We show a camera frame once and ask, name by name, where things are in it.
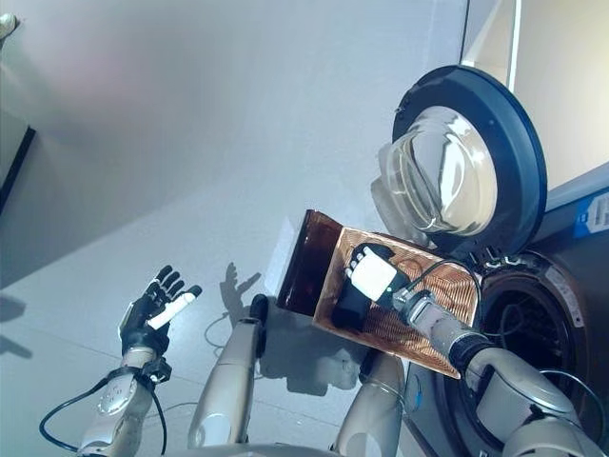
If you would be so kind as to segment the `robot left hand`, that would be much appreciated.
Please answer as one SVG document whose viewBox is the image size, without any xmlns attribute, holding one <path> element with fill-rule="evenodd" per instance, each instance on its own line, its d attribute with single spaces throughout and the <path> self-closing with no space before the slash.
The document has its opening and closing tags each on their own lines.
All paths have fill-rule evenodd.
<svg viewBox="0 0 609 457">
<path fill-rule="evenodd" d="M 162 356 L 168 348 L 170 322 L 202 293 L 198 285 L 186 288 L 179 271 L 162 267 L 143 293 L 128 304 L 118 327 L 125 355 L 132 348 L 151 348 Z"/>
</svg>

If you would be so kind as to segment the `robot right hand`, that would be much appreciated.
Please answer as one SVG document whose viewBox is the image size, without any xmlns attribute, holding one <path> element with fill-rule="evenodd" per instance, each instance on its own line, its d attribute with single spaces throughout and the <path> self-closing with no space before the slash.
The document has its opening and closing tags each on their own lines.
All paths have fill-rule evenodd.
<svg viewBox="0 0 609 457">
<path fill-rule="evenodd" d="M 351 285 L 381 308 L 392 308 L 393 295 L 411 284 L 410 278 L 389 262 L 393 255 L 386 245 L 359 244 L 344 269 Z"/>
</svg>

